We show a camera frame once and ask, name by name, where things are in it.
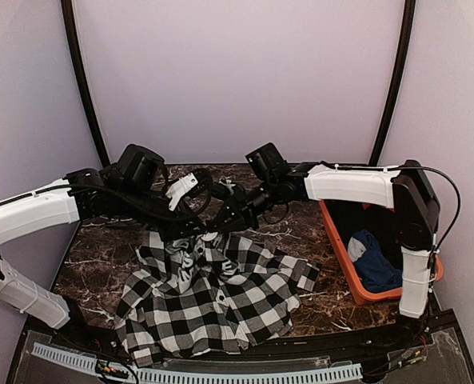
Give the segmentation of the black white plaid shirt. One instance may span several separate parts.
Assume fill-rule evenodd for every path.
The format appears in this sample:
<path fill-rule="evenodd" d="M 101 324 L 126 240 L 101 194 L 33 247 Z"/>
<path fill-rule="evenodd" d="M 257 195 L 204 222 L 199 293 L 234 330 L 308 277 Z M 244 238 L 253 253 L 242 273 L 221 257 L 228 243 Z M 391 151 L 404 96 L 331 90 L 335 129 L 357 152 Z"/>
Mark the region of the black white plaid shirt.
<path fill-rule="evenodd" d="M 153 333 L 179 351 L 177 335 L 210 323 L 233 334 L 260 330 L 285 335 L 299 292 L 314 288 L 320 266 L 235 234 L 210 234 L 163 242 L 147 231 L 136 252 L 138 267 L 127 278 L 114 328 L 124 347 L 143 350 Z"/>

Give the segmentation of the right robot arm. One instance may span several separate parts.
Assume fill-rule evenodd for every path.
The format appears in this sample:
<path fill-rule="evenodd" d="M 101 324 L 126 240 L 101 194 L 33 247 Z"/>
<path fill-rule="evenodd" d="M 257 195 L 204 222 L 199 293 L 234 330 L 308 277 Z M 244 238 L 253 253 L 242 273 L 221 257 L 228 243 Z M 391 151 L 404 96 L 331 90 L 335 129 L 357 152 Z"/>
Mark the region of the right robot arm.
<path fill-rule="evenodd" d="M 420 318 L 436 280 L 436 260 L 445 237 L 439 230 L 440 202 L 427 174 L 431 168 L 408 160 L 399 166 L 363 166 L 330 162 L 289 164 L 268 142 L 246 155 L 261 184 L 234 191 L 209 222 L 211 232 L 255 228 L 258 218 L 277 205 L 328 200 L 381 206 L 397 216 L 396 240 L 402 254 L 400 315 L 389 329 L 394 346 L 405 347 L 420 333 Z"/>

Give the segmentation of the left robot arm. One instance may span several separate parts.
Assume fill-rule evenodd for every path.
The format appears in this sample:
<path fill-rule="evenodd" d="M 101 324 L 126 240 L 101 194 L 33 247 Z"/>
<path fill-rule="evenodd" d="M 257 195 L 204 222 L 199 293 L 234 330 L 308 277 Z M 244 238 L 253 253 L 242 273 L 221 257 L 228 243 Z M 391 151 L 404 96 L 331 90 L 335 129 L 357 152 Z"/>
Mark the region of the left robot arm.
<path fill-rule="evenodd" d="M 194 170 L 174 181 L 165 160 L 135 144 L 101 170 L 86 168 L 36 190 L 0 201 L 0 246 L 52 226 L 105 216 L 130 218 L 168 230 L 191 223 L 196 213 L 181 205 L 211 186 L 210 173 Z M 94 341 L 69 299 L 40 287 L 0 254 L 0 300 L 59 330 L 77 349 Z"/>

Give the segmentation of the black garment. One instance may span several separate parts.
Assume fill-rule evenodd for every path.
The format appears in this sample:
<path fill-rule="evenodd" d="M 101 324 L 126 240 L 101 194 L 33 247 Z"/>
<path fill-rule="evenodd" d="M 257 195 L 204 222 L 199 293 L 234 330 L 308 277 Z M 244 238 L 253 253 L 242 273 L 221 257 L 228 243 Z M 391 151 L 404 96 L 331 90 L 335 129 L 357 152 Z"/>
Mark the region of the black garment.
<path fill-rule="evenodd" d="M 362 203 L 346 201 L 330 201 L 327 207 L 346 246 L 351 237 L 362 230 L 372 234 L 380 245 L 396 243 L 398 225 L 393 211 L 375 205 L 365 208 Z"/>

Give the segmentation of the orange plastic basket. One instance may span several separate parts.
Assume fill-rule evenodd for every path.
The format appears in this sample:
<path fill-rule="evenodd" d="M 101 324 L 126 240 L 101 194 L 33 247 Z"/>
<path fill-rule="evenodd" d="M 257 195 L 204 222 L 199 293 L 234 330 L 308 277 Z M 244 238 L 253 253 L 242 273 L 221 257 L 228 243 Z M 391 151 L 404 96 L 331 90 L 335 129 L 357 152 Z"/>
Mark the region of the orange plastic basket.
<path fill-rule="evenodd" d="M 325 230 L 355 302 L 366 305 L 400 298 L 402 289 L 399 286 L 390 290 L 381 289 L 377 293 L 367 290 L 347 251 L 351 237 L 360 230 L 367 230 L 378 241 L 382 255 L 393 267 L 402 269 L 398 242 L 400 219 L 394 210 L 360 202 L 333 200 L 320 202 L 320 208 Z"/>

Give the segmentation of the blue garment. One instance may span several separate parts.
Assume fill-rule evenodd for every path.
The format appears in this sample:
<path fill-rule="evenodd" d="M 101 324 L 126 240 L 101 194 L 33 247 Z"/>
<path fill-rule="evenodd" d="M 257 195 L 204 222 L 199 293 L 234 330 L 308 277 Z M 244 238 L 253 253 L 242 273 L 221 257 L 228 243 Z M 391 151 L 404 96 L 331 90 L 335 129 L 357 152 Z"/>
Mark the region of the blue garment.
<path fill-rule="evenodd" d="M 379 242 L 367 230 L 353 234 L 347 252 L 362 286 L 368 292 L 379 294 L 402 287 L 402 271 L 383 255 Z"/>

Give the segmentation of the black front rail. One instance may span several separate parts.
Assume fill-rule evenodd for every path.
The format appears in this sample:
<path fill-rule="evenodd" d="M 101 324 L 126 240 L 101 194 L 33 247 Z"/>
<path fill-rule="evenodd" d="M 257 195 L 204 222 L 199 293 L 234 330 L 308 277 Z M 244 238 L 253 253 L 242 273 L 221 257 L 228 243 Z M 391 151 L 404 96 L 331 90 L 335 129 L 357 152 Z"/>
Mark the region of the black front rail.
<path fill-rule="evenodd" d="M 376 365 L 388 363 L 388 353 L 404 353 L 415 347 L 430 347 L 436 342 L 436 333 L 452 329 L 460 330 L 452 310 L 434 311 L 427 307 L 420 318 L 408 318 L 397 314 L 394 322 L 359 330 L 340 330 L 336 333 L 311 336 L 291 335 L 295 326 L 288 323 L 285 335 L 260 330 L 246 336 L 233 334 L 225 325 L 209 325 L 209 335 L 202 330 L 188 333 L 185 327 L 177 335 L 179 351 L 168 350 L 153 333 L 141 336 L 143 350 L 124 347 L 116 330 L 75 322 L 64 330 L 53 330 L 41 321 L 26 322 L 20 337 L 19 352 L 31 350 L 35 342 L 59 346 L 66 351 L 76 351 L 120 362 L 127 366 L 157 366 L 174 359 L 186 361 L 216 362 L 266 362 L 278 360 L 329 357 L 334 362 L 349 359 Z"/>

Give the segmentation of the left black frame post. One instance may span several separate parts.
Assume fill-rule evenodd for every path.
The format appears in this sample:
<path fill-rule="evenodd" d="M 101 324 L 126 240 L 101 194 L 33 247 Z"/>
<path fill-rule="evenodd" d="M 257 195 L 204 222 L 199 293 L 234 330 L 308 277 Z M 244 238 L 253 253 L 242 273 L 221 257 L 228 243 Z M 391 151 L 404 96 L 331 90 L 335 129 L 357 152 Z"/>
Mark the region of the left black frame post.
<path fill-rule="evenodd" d="M 66 32 L 66 40 L 70 52 L 70 60 L 72 62 L 74 76 L 77 83 L 78 92 L 81 98 L 82 107 L 86 116 L 86 121 L 90 131 L 98 160 L 102 166 L 110 164 L 110 157 L 106 149 L 106 144 L 102 137 L 98 117 L 94 108 L 93 99 L 90 93 L 86 69 L 83 62 L 80 38 L 74 15 L 74 2 L 71 0 L 61 0 L 62 19 Z"/>

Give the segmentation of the black frame post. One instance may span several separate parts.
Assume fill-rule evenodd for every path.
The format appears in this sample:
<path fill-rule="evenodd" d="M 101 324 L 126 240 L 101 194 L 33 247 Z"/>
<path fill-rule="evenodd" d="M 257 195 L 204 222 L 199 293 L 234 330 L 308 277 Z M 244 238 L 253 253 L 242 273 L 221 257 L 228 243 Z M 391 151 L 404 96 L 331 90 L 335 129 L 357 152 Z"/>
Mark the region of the black frame post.
<path fill-rule="evenodd" d="M 102 137 L 98 117 L 94 108 L 93 99 L 90 93 L 86 69 L 83 62 L 80 38 L 74 15 L 74 2 L 71 0 L 61 0 L 62 19 L 66 32 L 66 40 L 70 52 L 70 60 L 72 62 L 74 76 L 77 83 L 78 92 L 81 98 L 82 107 L 86 116 L 86 121 L 90 131 L 98 160 L 102 166 L 110 164 L 110 157 L 106 149 L 106 144 Z"/>
<path fill-rule="evenodd" d="M 383 153 L 392 117 L 396 108 L 396 101 L 400 92 L 400 86 L 404 75 L 404 68 L 408 57 L 408 48 L 412 34 L 412 26 L 416 11 L 416 0 L 405 0 L 400 25 L 399 39 L 396 49 L 395 61 L 392 68 L 392 76 L 388 87 L 388 93 L 384 102 L 384 109 L 378 126 L 372 152 L 368 165 L 377 166 Z"/>

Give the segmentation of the right black frame post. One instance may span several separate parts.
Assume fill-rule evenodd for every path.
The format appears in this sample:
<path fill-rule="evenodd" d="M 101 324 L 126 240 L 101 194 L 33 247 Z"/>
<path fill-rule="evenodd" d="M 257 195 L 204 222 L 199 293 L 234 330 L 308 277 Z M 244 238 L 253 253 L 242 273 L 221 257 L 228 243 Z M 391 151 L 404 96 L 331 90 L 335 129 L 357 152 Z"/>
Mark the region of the right black frame post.
<path fill-rule="evenodd" d="M 384 102 L 384 109 L 378 126 L 372 152 L 368 165 L 377 166 L 383 153 L 392 117 L 396 108 L 396 101 L 400 92 L 400 86 L 404 75 L 404 68 L 408 57 L 408 48 L 412 34 L 412 26 L 416 11 L 416 0 L 405 0 L 400 25 L 399 39 L 396 49 L 395 61 L 392 68 L 392 76 L 388 87 L 388 93 Z"/>

